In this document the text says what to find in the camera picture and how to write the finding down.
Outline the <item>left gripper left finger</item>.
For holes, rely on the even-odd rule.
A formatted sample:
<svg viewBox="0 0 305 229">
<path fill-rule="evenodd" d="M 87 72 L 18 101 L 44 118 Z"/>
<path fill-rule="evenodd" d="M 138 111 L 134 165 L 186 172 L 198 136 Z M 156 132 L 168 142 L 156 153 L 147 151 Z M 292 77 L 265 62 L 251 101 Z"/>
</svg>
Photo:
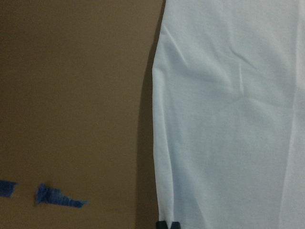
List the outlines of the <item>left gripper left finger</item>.
<svg viewBox="0 0 305 229">
<path fill-rule="evenodd" d="M 156 229 L 168 229 L 167 222 L 166 221 L 157 221 Z"/>
</svg>

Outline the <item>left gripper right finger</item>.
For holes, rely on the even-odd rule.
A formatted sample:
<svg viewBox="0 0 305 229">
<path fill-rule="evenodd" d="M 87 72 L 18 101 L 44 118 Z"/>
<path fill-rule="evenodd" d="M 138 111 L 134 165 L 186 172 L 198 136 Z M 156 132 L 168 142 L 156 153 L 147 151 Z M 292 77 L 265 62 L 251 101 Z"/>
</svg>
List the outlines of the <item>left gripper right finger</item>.
<svg viewBox="0 0 305 229">
<path fill-rule="evenodd" d="M 180 222 L 178 222 L 178 221 L 172 222 L 170 229 L 181 229 Z"/>
</svg>

